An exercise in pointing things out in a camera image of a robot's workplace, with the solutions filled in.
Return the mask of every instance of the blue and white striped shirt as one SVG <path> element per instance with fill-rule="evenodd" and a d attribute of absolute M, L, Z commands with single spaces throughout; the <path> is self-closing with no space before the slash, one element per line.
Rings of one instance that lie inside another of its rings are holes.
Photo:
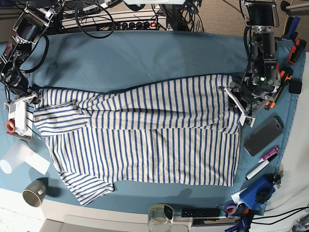
<path fill-rule="evenodd" d="M 198 76 L 109 95 L 44 89 L 34 124 L 81 205 L 120 180 L 232 186 L 240 115 L 218 90 L 231 80 Z"/>

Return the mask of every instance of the mug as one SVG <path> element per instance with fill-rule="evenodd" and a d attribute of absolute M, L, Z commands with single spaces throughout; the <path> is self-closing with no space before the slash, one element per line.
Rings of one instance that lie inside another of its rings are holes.
<path fill-rule="evenodd" d="M 24 200 L 33 207 L 40 207 L 46 195 L 46 185 L 41 180 L 35 180 L 23 191 Z"/>

